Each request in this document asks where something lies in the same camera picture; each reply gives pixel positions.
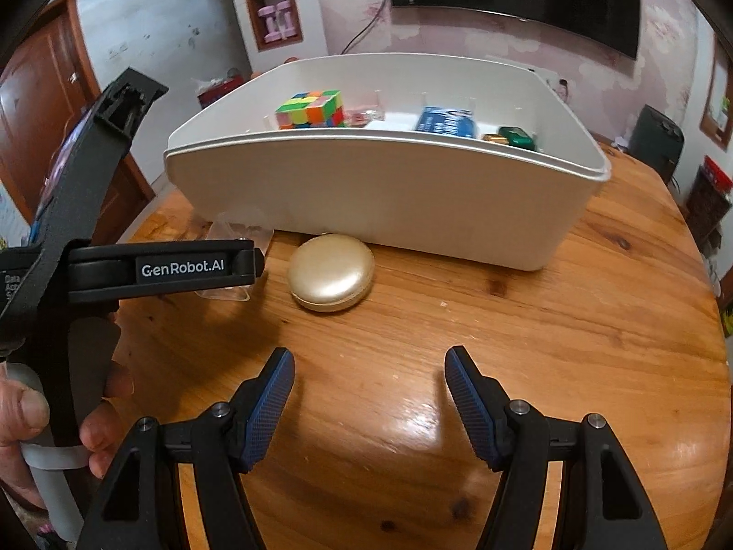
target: gold compact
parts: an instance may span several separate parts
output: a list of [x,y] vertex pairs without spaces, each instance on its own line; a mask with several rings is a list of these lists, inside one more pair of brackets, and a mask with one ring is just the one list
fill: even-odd
[[501,134],[485,134],[481,137],[482,141],[496,144],[509,144],[509,139]]
[[292,255],[287,283],[292,297],[315,312],[346,310],[364,297],[374,279],[374,256],[347,235],[308,240]]

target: wood grain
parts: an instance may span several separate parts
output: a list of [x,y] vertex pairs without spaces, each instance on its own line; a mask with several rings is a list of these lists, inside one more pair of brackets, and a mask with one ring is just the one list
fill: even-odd
[[[607,149],[613,179],[537,273],[372,246],[367,299],[321,315],[291,299],[277,233],[249,302],[194,293],[122,303],[118,358],[137,380],[128,423],[192,418],[259,372],[277,345],[297,378],[266,459],[244,479],[270,550],[472,549],[498,478],[476,459],[443,381],[465,345],[485,374],[546,415],[607,417],[671,549],[699,549],[728,455],[730,388],[716,301],[659,177]],[[137,241],[201,237],[178,192]],[[536,548],[551,545],[551,465]],[[206,543],[182,469],[193,548]]]

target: human hand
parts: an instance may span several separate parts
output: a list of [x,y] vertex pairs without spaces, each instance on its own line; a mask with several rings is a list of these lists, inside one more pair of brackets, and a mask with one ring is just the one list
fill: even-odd
[[[112,362],[104,396],[125,397],[133,393],[130,371]],[[49,404],[38,391],[10,380],[0,364],[0,483],[17,499],[45,508],[21,455],[20,440],[32,439],[49,424]],[[103,477],[125,435],[122,420],[108,401],[103,401],[79,428],[82,444],[92,452],[89,469]]]

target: blue box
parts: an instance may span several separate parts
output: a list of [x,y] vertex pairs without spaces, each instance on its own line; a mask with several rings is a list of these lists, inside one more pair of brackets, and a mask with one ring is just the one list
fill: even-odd
[[424,108],[415,130],[417,132],[475,138],[476,125],[472,115],[470,111],[465,109]]

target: rubik's cube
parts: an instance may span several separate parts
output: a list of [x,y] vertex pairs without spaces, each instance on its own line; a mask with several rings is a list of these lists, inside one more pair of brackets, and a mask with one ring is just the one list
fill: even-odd
[[344,126],[341,91],[298,93],[275,112],[280,130]]

